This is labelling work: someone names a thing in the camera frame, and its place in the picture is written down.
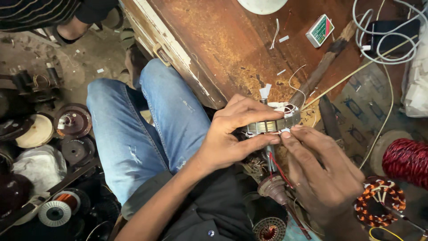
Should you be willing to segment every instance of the spool of copper wire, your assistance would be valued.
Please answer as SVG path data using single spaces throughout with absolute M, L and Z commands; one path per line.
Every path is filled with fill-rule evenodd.
M 40 221 L 49 227 L 58 227 L 67 223 L 72 214 L 80 207 L 80 198 L 70 191 L 62 191 L 53 197 L 53 201 L 45 203 L 39 211 Z
M 364 192 L 354 202 L 357 218 L 371 227 L 385 227 L 397 219 L 382 206 L 402 212 L 406 208 L 403 190 L 392 180 L 371 177 L 364 181 Z

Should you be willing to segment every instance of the man's right hand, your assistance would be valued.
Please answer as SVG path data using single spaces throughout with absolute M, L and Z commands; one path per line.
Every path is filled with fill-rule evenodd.
M 336 142 L 300 125 L 282 133 L 281 140 L 288 149 L 289 178 L 311 217 L 324 228 L 343 219 L 356 223 L 352 202 L 363 193 L 365 178 Z M 302 143 L 319 154 L 325 169 Z

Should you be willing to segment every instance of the wooden stick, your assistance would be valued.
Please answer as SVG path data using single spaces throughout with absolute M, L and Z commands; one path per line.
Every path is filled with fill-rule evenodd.
M 302 84 L 299 88 L 299 90 L 305 93 L 306 96 L 308 96 L 309 93 L 313 91 L 318 85 L 318 83 L 322 80 L 328 67 L 336 59 L 336 57 L 345 49 L 352 36 L 354 36 L 355 30 L 357 30 L 357 26 L 355 25 L 354 21 L 351 20 L 349 24 L 346 25 L 346 27 L 343 29 L 339 38 L 330 44 L 330 47 L 327 49 L 327 52 L 322 57 L 318 67 L 315 69 L 314 72 L 312 72 L 311 75 L 309 75 L 308 81 Z M 291 99 L 289 100 L 291 104 L 295 106 L 303 105 L 304 96 L 300 91 L 297 91 L 291 97 Z

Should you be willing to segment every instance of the ripped jeans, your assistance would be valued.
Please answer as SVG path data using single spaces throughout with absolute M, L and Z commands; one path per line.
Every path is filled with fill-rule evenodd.
M 142 93 L 106 78 L 88 85 L 86 103 L 106 183 L 122 205 L 157 173 L 178 172 L 211 124 L 178 72 L 159 59 L 142 70 L 140 84 Z M 154 127 L 140 115 L 147 109 Z

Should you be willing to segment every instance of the hand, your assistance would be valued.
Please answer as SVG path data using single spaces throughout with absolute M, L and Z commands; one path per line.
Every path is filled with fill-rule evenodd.
M 232 132 L 250 123 L 282 117 L 282 111 L 274 111 L 268 105 L 236 94 L 224 109 L 215 113 L 207 136 L 192 159 L 209 174 L 229 167 L 267 145 L 279 144 L 277 135 L 258 135 L 240 142 Z
M 329 136 L 313 128 L 296 125 L 281 135 L 288 149 L 289 178 L 298 200 L 321 226 L 350 217 L 352 202 L 363 193 L 363 173 Z M 325 166 L 321 167 L 311 148 Z

